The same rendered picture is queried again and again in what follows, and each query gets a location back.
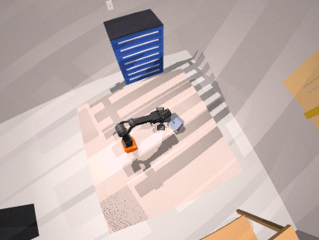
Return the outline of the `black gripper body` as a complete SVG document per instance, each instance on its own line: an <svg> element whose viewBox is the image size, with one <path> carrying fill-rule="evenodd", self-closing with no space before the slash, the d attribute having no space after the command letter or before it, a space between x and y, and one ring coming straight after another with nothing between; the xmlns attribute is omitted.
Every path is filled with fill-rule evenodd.
<svg viewBox="0 0 319 240"><path fill-rule="evenodd" d="M164 107L157 107L156 110L160 110L161 112L164 111ZM165 130L165 125L163 125L163 120L161 121L160 125L157 126L158 131Z"/></svg>

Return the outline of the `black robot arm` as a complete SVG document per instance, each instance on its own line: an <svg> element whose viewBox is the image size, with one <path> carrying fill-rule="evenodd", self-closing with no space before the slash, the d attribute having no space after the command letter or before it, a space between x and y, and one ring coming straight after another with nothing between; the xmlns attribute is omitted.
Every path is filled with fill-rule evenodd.
<svg viewBox="0 0 319 240"><path fill-rule="evenodd" d="M142 116L139 118L130 118L127 121L121 121L115 126L115 130L118 134L119 138L122 138L122 141L125 145L125 148L133 146L133 141L129 133L131 132L132 128L136 127L137 125L142 125L148 122L153 124L159 123L163 120L163 122L170 122L171 121L171 111L167 108L164 111L156 110L152 111L149 115ZM129 124L128 131L126 131L124 123Z"/></svg>

